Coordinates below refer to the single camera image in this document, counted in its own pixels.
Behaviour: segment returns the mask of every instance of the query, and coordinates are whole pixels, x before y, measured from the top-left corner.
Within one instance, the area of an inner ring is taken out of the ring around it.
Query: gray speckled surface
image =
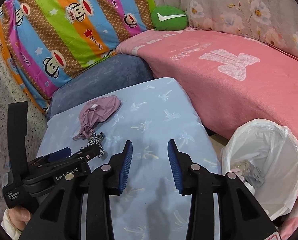
[[[28,159],[33,159],[38,151],[47,128],[43,114],[30,102],[12,77],[0,54],[0,221],[6,209],[1,192],[2,174],[9,170],[7,149],[7,109],[13,102],[29,101],[26,148]]]

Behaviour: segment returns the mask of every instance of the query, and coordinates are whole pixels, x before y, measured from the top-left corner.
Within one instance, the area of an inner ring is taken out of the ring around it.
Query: pink towel
[[[116,52],[142,57],[156,78],[175,78],[202,122],[226,138],[263,118],[287,126],[298,139],[298,60],[276,49],[236,35],[187,29],[148,30],[123,41]],[[283,240],[297,226],[298,200],[282,228]]]
[[[97,98],[86,103],[79,114],[81,124],[79,134],[73,137],[73,139],[89,139],[90,135],[94,132],[93,128],[95,124],[107,120],[107,118],[117,111],[120,104],[121,101],[116,96]]]

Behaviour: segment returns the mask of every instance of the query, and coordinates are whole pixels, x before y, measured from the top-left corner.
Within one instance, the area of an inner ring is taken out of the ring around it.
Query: silver screw
[[[233,173],[233,172],[229,172],[229,173],[228,173],[228,178],[230,178],[230,179],[235,179],[235,178],[236,178],[236,174]]]
[[[111,169],[111,166],[110,166],[109,164],[105,164],[105,165],[102,165],[102,166],[101,166],[101,169],[102,169],[103,171],[108,171],[108,170]]]
[[[65,176],[65,179],[66,180],[71,180],[74,178],[74,175],[72,173],[68,173],[66,176]]]
[[[191,164],[191,169],[193,169],[194,171],[198,171],[198,170],[200,170],[200,165],[199,164]]]

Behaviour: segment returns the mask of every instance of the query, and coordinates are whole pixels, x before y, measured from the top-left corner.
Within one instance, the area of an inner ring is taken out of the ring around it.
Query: white star print
[[[55,8],[52,9],[52,10],[50,11],[50,15],[55,15],[55,14],[57,14],[57,11],[58,11],[58,10],[55,9]]]
[[[87,62],[88,65],[91,65],[91,64],[94,64],[94,63],[95,63],[94,60],[89,60],[89,61]]]
[[[36,52],[36,55],[38,56],[39,54],[42,54],[42,52],[43,52],[43,48],[38,47],[38,48],[35,50],[35,52]]]

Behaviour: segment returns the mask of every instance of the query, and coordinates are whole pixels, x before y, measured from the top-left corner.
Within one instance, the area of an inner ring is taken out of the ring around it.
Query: trash bin
[[[298,197],[298,140],[288,127],[265,119],[239,127],[222,149],[222,174],[237,167],[271,220],[291,211]]]

